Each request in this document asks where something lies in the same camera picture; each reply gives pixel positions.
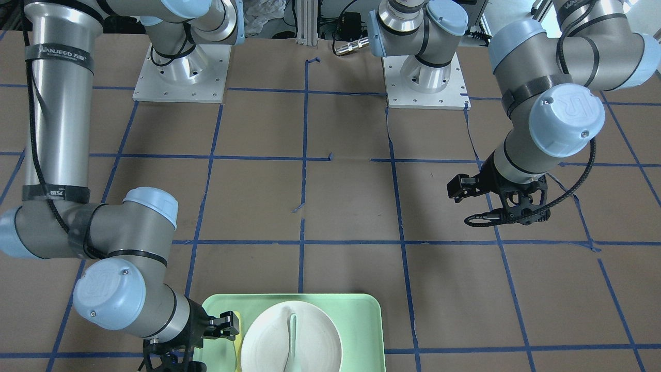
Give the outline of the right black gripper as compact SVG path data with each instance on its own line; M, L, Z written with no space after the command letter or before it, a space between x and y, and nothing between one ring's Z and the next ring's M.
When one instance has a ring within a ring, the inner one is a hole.
M240 335L240 315L226 311L217 316L209 316L197 302L187 299L189 315L180 333L176 336L176 348L184 349L186 357L192 357L194 347L203 348L203 339L227 339L236 341Z

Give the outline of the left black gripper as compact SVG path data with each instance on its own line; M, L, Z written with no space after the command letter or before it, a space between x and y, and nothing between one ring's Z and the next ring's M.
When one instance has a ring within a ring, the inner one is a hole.
M448 197L455 203L460 203L467 197L478 197L489 192L498 195L497 188L505 180L507 179L496 169L493 156L489 156L482 165L481 171L475 176L457 174L451 179L447 184Z

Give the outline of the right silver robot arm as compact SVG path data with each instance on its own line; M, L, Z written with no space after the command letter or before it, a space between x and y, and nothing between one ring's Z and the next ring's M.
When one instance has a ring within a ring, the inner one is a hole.
M241 44L234 1L24 1L29 140L23 204L2 216L2 251L12 257L95 259L73 292L89 322L144 340L144 355L191 355L204 339L234 340L234 312L208 315L164 283L179 205L136 188L119 205L89 201L89 127L96 39L109 15L138 16L154 64L185 59L200 44Z

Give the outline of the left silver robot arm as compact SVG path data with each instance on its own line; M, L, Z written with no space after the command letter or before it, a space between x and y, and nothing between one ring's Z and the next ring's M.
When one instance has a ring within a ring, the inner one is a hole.
M514 127L479 174L449 181L456 202L493 192L519 199L503 210L508 217L532 210L530 196L545 193L547 172L602 129L604 107L593 92L640 85L659 65L658 41L631 30L621 1L554 5L559 38L526 19L499 30L487 48ZM377 57L407 56L406 77L421 91L424 73L449 71L467 20L453 1L382 1L368 20L370 46Z

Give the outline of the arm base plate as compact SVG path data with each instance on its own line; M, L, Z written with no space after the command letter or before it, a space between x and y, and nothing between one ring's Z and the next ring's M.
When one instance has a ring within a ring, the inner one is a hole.
M231 45L197 45L188 56L165 65L147 50L132 98L163 103L222 103Z
M470 107L460 62L441 68L422 65L413 56L383 57L383 75L390 108L454 109Z

